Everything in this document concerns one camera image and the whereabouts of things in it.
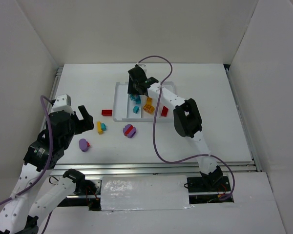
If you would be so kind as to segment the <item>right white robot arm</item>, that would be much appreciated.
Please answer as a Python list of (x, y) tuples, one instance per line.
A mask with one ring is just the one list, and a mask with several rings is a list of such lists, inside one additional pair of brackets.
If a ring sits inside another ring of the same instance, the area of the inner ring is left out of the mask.
[(157, 105), (161, 104), (173, 112), (174, 128), (179, 136), (189, 139), (197, 149), (198, 155), (190, 156), (177, 161), (167, 161), (160, 156), (155, 142), (155, 128), (158, 107), (155, 108), (152, 141), (157, 157), (164, 163), (178, 164), (184, 161), (197, 158), (200, 174), (204, 185), (212, 188), (219, 184), (223, 177), (223, 172), (218, 166), (219, 159), (210, 154), (210, 150), (205, 142), (202, 132), (202, 118), (194, 99), (185, 99), (163, 86), (163, 82), (154, 77), (147, 77), (146, 68), (142, 64), (136, 64), (128, 71), (128, 93), (133, 95), (143, 95), (156, 99)]

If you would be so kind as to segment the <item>yellow butterfly lego brick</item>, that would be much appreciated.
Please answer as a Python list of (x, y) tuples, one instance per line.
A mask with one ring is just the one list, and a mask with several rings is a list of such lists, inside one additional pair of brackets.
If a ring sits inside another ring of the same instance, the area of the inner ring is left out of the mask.
[(147, 112), (148, 114), (153, 114), (153, 112), (155, 111), (155, 108), (152, 105), (145, 104), (143, 106), (143, 110)]

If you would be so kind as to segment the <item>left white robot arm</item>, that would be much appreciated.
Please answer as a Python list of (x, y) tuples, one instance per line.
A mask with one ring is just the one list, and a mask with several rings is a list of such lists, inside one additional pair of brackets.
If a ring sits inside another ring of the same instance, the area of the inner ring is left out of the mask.
[(93, 117), (84, 106), (75, 112), (65, 110), (48, 114), (43, 129), (27, 150), (19, 179), (10, 195), (2, 202), (0, 234), (36, 234), (41, 223), (70, 194), (95, 195), (96, 185), (75, 169), (69, 169), (54, 187), (36, 199), (58, 160), (68, 149), (73, 136), (94, 128)]

